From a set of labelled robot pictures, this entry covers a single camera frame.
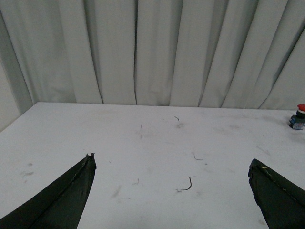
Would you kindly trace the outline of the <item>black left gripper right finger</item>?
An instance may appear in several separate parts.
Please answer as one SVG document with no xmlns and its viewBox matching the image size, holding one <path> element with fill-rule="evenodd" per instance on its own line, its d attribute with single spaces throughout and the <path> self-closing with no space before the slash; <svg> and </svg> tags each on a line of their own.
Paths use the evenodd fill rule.
<svg viewBox="0 0 305 229">
<path fill-rule="evenodd" d="M 254 199 L 270 229 L 305 227 L 305 191 L 253 159 L 248 171 Z"/>
</svg>

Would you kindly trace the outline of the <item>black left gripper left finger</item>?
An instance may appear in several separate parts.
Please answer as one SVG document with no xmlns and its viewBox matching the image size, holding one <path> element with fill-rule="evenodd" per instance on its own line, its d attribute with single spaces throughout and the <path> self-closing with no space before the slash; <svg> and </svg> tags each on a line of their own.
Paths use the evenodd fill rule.
<svg viewBox="0 0 305 229">
<path fill-rule="evenodd" d="M 94 181 L 94 154 L 62 174 L 37 195 L 4 216 L 2 229 L 75 229 Z"/>
</svg>

